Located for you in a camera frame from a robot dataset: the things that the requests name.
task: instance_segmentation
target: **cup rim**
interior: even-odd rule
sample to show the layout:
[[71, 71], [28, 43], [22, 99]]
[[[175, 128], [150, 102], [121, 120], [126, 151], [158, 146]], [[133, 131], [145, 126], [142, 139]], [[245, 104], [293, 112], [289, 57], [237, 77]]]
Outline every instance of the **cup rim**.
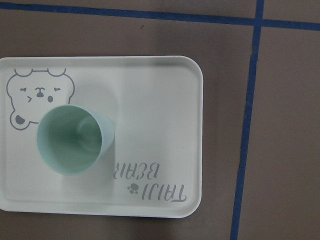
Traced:
[[[39, 148], [39, 128], [40, 128], [40, 125], [41, 125], [41, 122], [43, 121], [43, 119], [49, 114], [51, 113], [52, 111], [58, 109], [58, 108], [62, 108], [62, 107], [73, 107], [73, 108], [78, 108], [78, 109], [81, 109], [81, 110], [84, 110], [86, 113], [88, 113], [91, 117], [93, 117], [93, 119], [95, 120], [95, 122], [97, 123], [98, 127], [99, 127], [99, 130], [100, 130], [100, 135], [101, 135], [101, 146], [100, 146], [100, 150], [99, 150], [99, 154], [98, 156], [95, 158], [94, 161], [92, 161], [92, 163], [90, 164], [90, 166], [88, 166], [87, 168], [81, 170], [81, 171], [77, 171], [77, 172], [61, 172], [55, 168], [53, 168], [46, 160], [45, 158], [43, 157], [43, 155], [41, 154], [41, 150]], [[102, 127], [101, 127], [101, 124], [99, 123], [99, 121], [96, 119], [95, 117], [95, 114], [86, 109], [85, 107], [82, 107], [82, 106], [78, 106], [78, 105], [74, 105], [74, 104], [61, 104], [59, 106], [56, 106], [52, 109], [50, 109], [49, 111], [47, 111], [44, 116], [41, 118], [41, 120], [39, 121], [38, 123], [38, 129], [37, 129], [37, 134], [36, 134], [36, 145], [37, 145], [37, 148], [38, 148], [38, 151], [40, 153], [40, 156], [41, 156], [41, 159], [43, 162], [45, 162], [45, 164], [50, 167], [51, 170], [53, 170], [54, 172], [56, 173], [59, 173], [59, 174], [62, 174], [62, 175], [67, 175], [67, 176], [72, 176], [72, 175], [78, 175], [78, 174], [82, 174], [83, 172], [86, 172], [87, 170], [89, 170], [90, 168], [92, 168], [92, 166], [101, 158], [102, 156], [102, 150], [103, 150], [103, 145], [104, 145], [104, 135], [102, 134]]]

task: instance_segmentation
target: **tray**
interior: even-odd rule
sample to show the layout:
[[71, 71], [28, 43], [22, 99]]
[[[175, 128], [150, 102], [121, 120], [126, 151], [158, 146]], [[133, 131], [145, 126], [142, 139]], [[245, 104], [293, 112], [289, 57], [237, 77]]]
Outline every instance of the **tray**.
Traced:
[[[38, 122], [73, 104], [109, 117], [115, 140], [91, 169], [61, 175]], [[0, 59], [0, 208], [182, 218], [202, 192], [203, 76], [185, 56]]]

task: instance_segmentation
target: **plastic cup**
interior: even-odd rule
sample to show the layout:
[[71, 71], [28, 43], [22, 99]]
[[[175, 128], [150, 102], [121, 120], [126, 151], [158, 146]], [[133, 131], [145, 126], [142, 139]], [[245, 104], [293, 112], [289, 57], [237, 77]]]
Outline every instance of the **plastic cup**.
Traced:
[[42, 159], [52, 170], [75, 175], [97, 162], [114, 137], [109, 118], [67, 104], [53, 108], [42, 118], [36, 141]]

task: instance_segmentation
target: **paw print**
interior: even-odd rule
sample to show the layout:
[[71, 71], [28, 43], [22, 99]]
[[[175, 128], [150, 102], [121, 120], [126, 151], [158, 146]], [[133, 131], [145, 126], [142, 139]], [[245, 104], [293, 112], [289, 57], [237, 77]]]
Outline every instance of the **paw print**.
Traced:
[[129, 190], [129, 192], [131, 194], [138, 194], [138, 189], [139, 189], [139, 186], [135, 183], [132, 183], [130, 186], [127, 187], [127, 189]]

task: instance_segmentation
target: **bear ear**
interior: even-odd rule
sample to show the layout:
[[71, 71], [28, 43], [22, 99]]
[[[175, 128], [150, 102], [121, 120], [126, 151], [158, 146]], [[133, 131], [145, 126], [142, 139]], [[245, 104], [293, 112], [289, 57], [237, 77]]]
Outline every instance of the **bear ear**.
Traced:
[[47, 69], [47, 72], [53, 77], [60, 77], [66, 72], [66, 68]]
[[29, 76], [30, 74], [32, 74], [33, 72], [33, 69], [24, 69], [24, 68], [15, 68], [14, 69], [14, 73], [20, 77], [27, 77]]
[[23, 116], [20, 116], [14, 111], [10, 116], [10, 123], [15, 129], [24, 130], [29, 126], [30, 121], [24, 119]]

